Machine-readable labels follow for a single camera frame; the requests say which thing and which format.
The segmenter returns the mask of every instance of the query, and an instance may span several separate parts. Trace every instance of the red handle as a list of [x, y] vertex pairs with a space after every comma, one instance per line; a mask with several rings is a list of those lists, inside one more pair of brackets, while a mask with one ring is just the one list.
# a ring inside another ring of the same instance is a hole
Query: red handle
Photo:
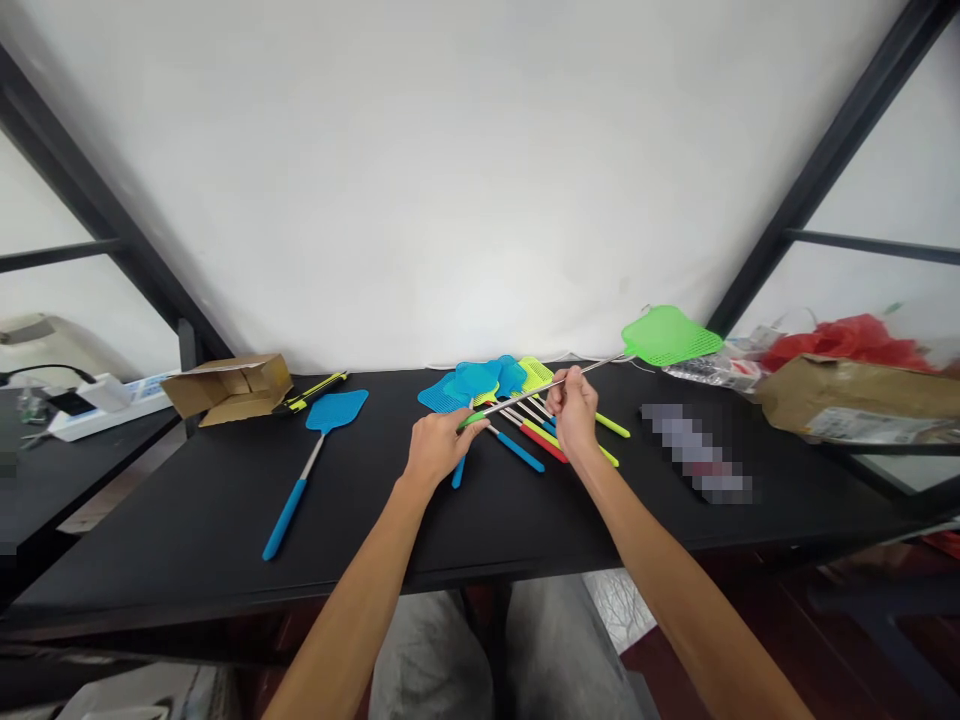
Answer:
[[520, 426], [520, 432], [522, 432], [522, 433], [523, 433], [524, 435], [526, 435], [528, 438], [530, 438], [531, 440], [533, 440], [537, 445], [539, 445], [539, 446], [542, 447], [544, 450], [546, 450], [548, 453], [550, 453], [551, 455], [553, 455], [553, 456], [554, 456], [557, 460], [559, 460], [560, 462], [562, 462], [562, 463], [568, 463], [568, 462], [570, 462], [569, 460], [567, 460], [567, 456], [566, 456], [566, 455], [564, 455], [562, 452], [560, 452], [559, 450], [557, 450], [553, 445], [551, 445], [551, 444], [548, 443], [546, 440], [544, 440], [542, 437], [540, 437], [539, 435], [537, 435], [533, 430], [531, 430], [530, 428], [528, 428], [526, 425], [521, 425], [521, 426]]

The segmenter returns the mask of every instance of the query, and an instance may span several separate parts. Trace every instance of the red plastic bag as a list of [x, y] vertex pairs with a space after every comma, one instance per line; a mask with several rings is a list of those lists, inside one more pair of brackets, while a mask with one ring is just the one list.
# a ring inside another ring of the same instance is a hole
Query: red plastic bag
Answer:
[[917, 353], [915, 340], [894, 340], [886, 325], [873, 315], [854, 315], [832, 323], [820, 323], [812, 333], [782, 337], [773, 344], [761, 364], [770, 372], [776, 372], [803, 353], [935, 372]]

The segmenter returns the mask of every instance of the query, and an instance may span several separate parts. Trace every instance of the forearm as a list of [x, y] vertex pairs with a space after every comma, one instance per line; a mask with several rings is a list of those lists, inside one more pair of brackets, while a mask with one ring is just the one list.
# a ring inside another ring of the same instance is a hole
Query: forearm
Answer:
[[571, 463], [623, 564], [717, 718], [812, 717], [789, 681], [697, 562], [590, 449]]
[[401, 478], [287, 671], [264, 720], [352, 718], [390, 626], [429, 494]]

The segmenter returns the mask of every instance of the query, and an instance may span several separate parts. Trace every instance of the brown cardboard package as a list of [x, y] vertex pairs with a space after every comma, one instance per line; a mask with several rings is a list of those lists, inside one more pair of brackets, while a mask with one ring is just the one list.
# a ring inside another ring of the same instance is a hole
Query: brown cardboard package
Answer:
[[244, 355], [204, 363], [160, 385], [180, 417], [209, 410], [200, 427], [269, 415], [293, 387], [283, 355]]
[[832, 442], [960, 441], [960, 380], [801, 355], [756, 394], [776, 428]]

